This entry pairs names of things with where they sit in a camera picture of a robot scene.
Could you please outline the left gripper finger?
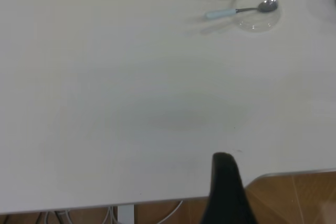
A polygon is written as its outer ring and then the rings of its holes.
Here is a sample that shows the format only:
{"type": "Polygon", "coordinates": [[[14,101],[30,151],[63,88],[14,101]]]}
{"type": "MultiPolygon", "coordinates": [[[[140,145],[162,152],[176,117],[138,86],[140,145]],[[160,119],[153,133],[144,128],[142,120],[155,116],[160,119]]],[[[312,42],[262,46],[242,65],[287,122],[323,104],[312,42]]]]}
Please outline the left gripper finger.
{"type": "Polygon", "coordinates": [[[210,194],[201,223],[257,223],[237,163],[228,153],[212,157],[210,194]]]}

